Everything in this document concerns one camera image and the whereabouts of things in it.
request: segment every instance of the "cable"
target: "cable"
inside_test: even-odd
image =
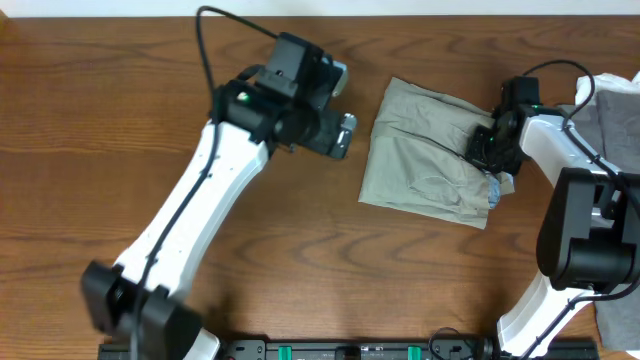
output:
[[[204,72],[205,72],[205,76],[206,76],[206,81],[207,81],[207,86],[209,87],[209,93],[211,95],[211,111],[210,111],[210,116],[211,116],[211,122],[213,124],[213,140],[212,140],[212,145],[211,145],[211,152],[209,154],[209,158],[207,159],[207,163],[205,164],[204,168],[202,169],[202,171],[200,171],[200,176],[198,176],[198,179],[196,180],[196,182],[193,184],[193,187],[191,187],[191,190],[189,190],[189,193],[187,193],[187,195],[185,196],[185,198],[182,200],[182,203],[180,203],[180,206],[178,206],[178,208],[176,209],[176,212],[173,214],[173,216],[171,216],[171,219],[169,220],[169,222],[167,223],[167,225],[165,226],[164,230],[162,230],[162,233],[160,234],[160,236],[158,237],[158,241],[156,241],[155,245],[153,246],[153,248],[151,249],[151,252],[149,252],[149,255],[147,256],[147,262],[144,266],[144,270],[142,271],[142,276],[140,277],[140,281],[138,282],[138,286],[136,289],[136,297],[135,297],[135,301],[134,301],[134,305],[133,305],[133,330],[131,332],[131,349],[130,349],[130,356],[132,360],[137,360],[137,359],[141,359],[142,357],[140,356],[140,347],[139,347],[139,340],[140,340],[140,336],[138,334],[139,332],[139,327],[140,327],[140,316],[141,316],[141,311],[142,311],[142,302],[143,302],[143,298],[144,298],[144,292],[145,292],[145,287],[146,287],[146,283],[147,280],[149,278],[149,273],[151,272],[151,268],[153,267],[153,265],[157,262],[156,257],[158,256],[158,253],[160,252],[160,250],[162,249],[162,244],[164,243],[165,239],[167,238],[167,236],[169,235],[169,233],[171,232],[171,229],[173,228],[173,226],[176,224],[176,222],[178,221],[178,219],[180,218],[180,215],[182,215],[182,212],[184,211],[184,209],[187,207],[187,205],[189,205],[189,202],[191,201],[191,199],[195,196],[195,194],[198,192],[198,189],[200,188],[200,186],[202,185],[202,183],[207,179],[211,177],[211,174],[209,173],[209,171],[211,170],[211,166],[213,165],[213,160],[216,158],[216,153],[218,151],[218,144],[220,142],[220,134],[218,131],[218,124],[219,124],[219,119],[220,116],[218,116],[217,114],[214,113],[213,109],[215,109],[215,83],[213,80],[213,73],[211,71],[211,67],[209,65],[209,59],[207,57],[207,53],[205,50],[205,46],[204,46],[204,39],[202,36],[202,25],[201,25],[201,18],[202,18],[202,13],[205,11],[212,11],[212,12],[216,12],[218,14],[222,14],[232,20],[238,21],[244,25],[249,26],[252,29],[258,30],[272,38],[277,38],[277,35],[246,20],[243,19],[239,16],[233,15],[231,13],[228,13],[224,10],[220,10],[218,8],[214,8],[211,6],[202,6],[198,9],[198,12],[196,13],[196,37],[198,40],[198,49],[200,50],[200,57],[202,59],[202,66],[204,67]]]
[[[578,113],[578,111],[582,110],[582,108],[584,108],[589,103],[589,101],[591,101],[591,99],[593,98],[593,95],[595,93],[595,88],[596,88],[593,74],[591,74],[591,72],[587,68],[585,68],[584,66],[582,66],[581,64],[575,61],[560,59],[560,60],[547,61],[540,65],[534,66],[533,68],[527,70],[522,76],[527,76],[530,73],[534,72],[535,70],[538,70],[540,68],[543,68],[545,66],[552,65],[552,64],[573,65],[574,67],[582,70],[582,72],[584,72],[587,75],[587,77],[589,78],[589,83],[591,85],[591,90],[589,91],[589,95],[587,96],[587,98],[580,105],[576,106],[576,108],[570,114],[565,116],[564,119],[562,120],[562,132],[564,132],[567,135],[567,137],[589,158],[591,162],[598,165],[598,167],[600,167],[602,170],[604,170],[607,173],[607,175],[609,175],[611,180],[616,183],[616,185],[621,189],[621,192],[627,197],[636,215],[640,216],[640,204],[638,203],[638,199],[633,194],[631,188],[625,182],[624,178],[619,174],[617,174],[615,171],[613,171],[605,163],[603,163],[601,161],[602,156],[600,156],[600,154],[593,154],[591,150],[589,150],[585,145],[583,145],[575,137],[575,135],[573,135],[573,133],[570,131],[572,127],[571,125],[569,125],[569,120],[576,113]],[[560,314],[556,316],[556,318],[551,322],[551,324],[549,324],[549,326],[545,329],[545,331],[540,336],[536,337],[536,340],[527,349],[527,351],[520,357],[520,360],[528,359],[529,356],[531,356],[531,354],[535,351],[535,349],[542,343],[542,341],[544,341],[544,339],[547,338],[553,332],[553,329],[555,329],[560,324],[560,322],[562,322],[562,319],[564,319],[564,317],[567,316],[569,312],[575,309],[576,304],[580,302],[585,302],[585,301],[593,301],[593,302],[614,301],[614,300],[622,299],[623,297],[634,292],[638,288],[638,286],[640,286],[640,274],[636,276],[636,278],[631,282],[631,284],[629,284],[627,288],[625,288],[624,290],[618,293],[610,294],[610,295],[601,295],[601,296],[579,296],[570,300],[567,303],[567,306],[565,306],[565,308],[562,309]]]
[[[428,347],[429,347],[429,352],[431,352],[431,355],[433,355],[433,357],[435,357],[438,360],[447,360],[445,358],[443,358],[442,356],[440,356],[437,352],[433,351],[433,339],[438,336],[439,333],[443,332],[443,331],[451,331],[454,332],[458,335],[460,335],[460,332],[452,327],[441,327],[440,329],[436,330],[436,332],[433,333],[433,335],[431,335],[431,337],[429,338],[429,343],[428,343]],[[469,348],[469,351],[471,352],[470,356],[467,356],[466,358],[462,358],[461,360],[469,360],[473,358],[474,352],[475,350],[473,349],[473,346],[471,346],[466,339],[462,340],[464,342],[465,345],[467,345],[467,347]]]

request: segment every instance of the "beige cloth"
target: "beige cloth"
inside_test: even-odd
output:
[[[359,201],[484,229],[489,181],[465,162],[489,113],[458,98],[393,78],[380,106]],[[513,185],[500,175],[502,194]]]

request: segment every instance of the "green strip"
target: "green strip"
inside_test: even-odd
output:
[[[291,346],[280,346],[278,360],[291,360]]]
[[[419,346],[409,346],[409,360],[421,360],[422,349]]]

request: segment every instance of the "white wall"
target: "white wall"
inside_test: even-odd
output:
[[[238,15],[640,14],[640,0],[0,0],[9,17],[190,16],[199,5]]]

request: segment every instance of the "brown table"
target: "brown table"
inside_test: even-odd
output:
[[[279,152],[240,196],[188,301],[208,329],[273,339],[495,331],[536,272],[551,186],[525,164],[484,231],[358,203],[384,89],[397,76],[490,109],[504,79],[553,58],[630,77],[640,19],[255,20],[345,62],[350,82],[334,105],[360,123],[346,160]],[[220,82],[271,51],[270,39],[228,20],[205,25]],[[113,262],[149,223],[207,120],[194,20],[22,19],[3,31],[0,358],[94,358],[102,337],[80,274],[92,259]],[[572,101],[576,71],[539,75],[546,103]],[[562,335],[599,338],[593,307]]]

